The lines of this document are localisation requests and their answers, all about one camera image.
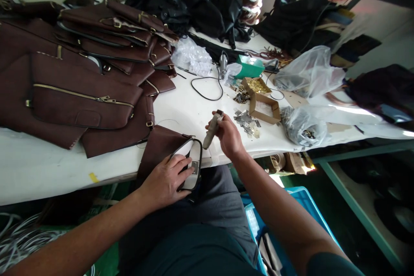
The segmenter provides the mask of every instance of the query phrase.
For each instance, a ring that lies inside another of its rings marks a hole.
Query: leather strap
[[[147,102],[147,127],[154,127],[155,115],[154,115],[154,102],[151,97],[145,97]]]

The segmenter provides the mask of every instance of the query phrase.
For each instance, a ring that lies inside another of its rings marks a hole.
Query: gray pants
[[[191,223],[225,229],[244,249],[255,266],[258,248],[250,235],[240,193],[227,166],[201,170],[195,202],[178,201],[141,220],[119,241],[119,275],[129,275],[159,241]]]

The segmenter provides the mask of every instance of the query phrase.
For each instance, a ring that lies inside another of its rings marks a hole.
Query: person's right hand
[[[206,126],[206,129],[208,129],[210,126],[210,122]],[[224,154],[231,161],[247,154],[242,144],[240,133],[238,132],[236,125],[234,125],[230,117],[227,114],[223,113],[223,120],[218,121],[217,123],[219,125],[219,129],[216,133],[216,136],[220,140],[221,149],[223,150]]]

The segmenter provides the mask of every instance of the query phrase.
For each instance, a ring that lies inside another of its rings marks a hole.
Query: handheld tool
[[[224,79],[224,76],[226,75],[226,68],[227,68],[227,55],[221,54],[219,79]]]
[[[217,123],[217,121],[218,120],[221,121],[223,119],[223,116],[224,116],[223,111],[217,110],[216,114],[211,119],[210,126],[208,127],[206,138],[204,138],[204,141],[203,141],[203,148],[205,150],[208,149],[211,142],[213,141],[214,135],[217,133],[217,130],[219,129],[219,124]]]

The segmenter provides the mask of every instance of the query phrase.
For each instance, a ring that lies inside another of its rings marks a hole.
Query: plastic wrap
[[[239,63],[231,63],[226,67],[226,74],[224,75],[224,85],[230,86],[235,84],[235,76],[242,70],[242,66]]]
[[[191,61],[209,64],[213,62],[205,48],[198,46],[190,37],[181,38],[178,41],[176,50],[171,56],[171,60],[174,65],[186,69],[190,66]]]
[[[320,120],[319,116],[331,112],[332,107],[301,106],[282,108],[280,116],[286,136],[294,143],[303,147],[315,147],[324,140],[329,139],[326,122]]]
[[[293,91],[304,98],[325,94],[342,85],[345,72],[330,66],[331,51],[317,46],[303,53],[279,72],[273,83],[282,91]]]

